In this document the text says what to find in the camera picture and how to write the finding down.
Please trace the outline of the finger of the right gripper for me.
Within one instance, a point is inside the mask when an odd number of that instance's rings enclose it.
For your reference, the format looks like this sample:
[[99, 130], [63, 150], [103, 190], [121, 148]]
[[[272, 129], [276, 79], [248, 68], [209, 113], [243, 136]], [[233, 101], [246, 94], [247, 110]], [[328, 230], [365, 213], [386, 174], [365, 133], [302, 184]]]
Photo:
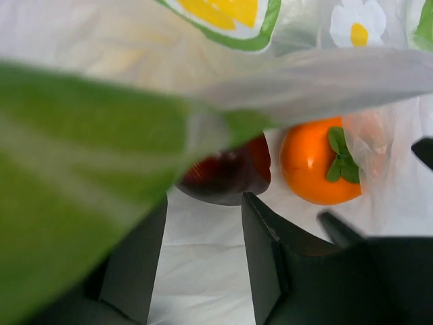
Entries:
[[433, 170], [433, 138], [422, 137], [411, 146], [411, 151], [431, 171]]

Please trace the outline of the orange fake persimmon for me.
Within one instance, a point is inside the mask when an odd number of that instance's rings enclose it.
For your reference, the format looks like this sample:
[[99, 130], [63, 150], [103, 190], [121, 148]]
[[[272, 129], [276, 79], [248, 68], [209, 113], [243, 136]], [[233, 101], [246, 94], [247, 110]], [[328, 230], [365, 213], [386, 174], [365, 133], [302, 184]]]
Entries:
[[291, 128], [281, 143], [279, 164], [293, 193], [310, 203], [335, 205], [361, 195], [359, 167], [340, 117]]

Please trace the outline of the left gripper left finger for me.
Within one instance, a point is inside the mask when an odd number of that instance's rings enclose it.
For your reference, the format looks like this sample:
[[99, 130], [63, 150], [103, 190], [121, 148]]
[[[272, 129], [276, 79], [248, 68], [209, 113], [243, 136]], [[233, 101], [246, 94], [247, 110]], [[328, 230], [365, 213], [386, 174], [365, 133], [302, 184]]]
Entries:
[[145, 324], [166, 224], [168, 199], [117, 244], [85, 280], [84, 324]]

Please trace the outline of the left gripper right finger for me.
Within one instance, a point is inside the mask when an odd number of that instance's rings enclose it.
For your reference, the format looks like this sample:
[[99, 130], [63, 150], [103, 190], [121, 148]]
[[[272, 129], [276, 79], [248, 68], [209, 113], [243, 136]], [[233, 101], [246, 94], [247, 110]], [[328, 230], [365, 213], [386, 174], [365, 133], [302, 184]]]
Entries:
[[278, 215], [251, 192], [242, 196], [242, 227], [255, 321], [270, 324], [290, 289], [284, 254], [320, 257], [338, 249]]

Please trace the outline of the dark red fake apple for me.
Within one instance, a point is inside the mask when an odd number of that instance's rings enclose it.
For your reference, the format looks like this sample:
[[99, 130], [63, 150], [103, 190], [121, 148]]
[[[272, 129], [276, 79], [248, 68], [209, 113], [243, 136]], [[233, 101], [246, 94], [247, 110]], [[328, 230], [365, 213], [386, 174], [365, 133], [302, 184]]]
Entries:
[[177, 188], [184, 194], [224, 206], [239, 206], [244, 192], [259, 195], [271, 183], [271, 157], [263, 134], [244, 145], [197, 162]]

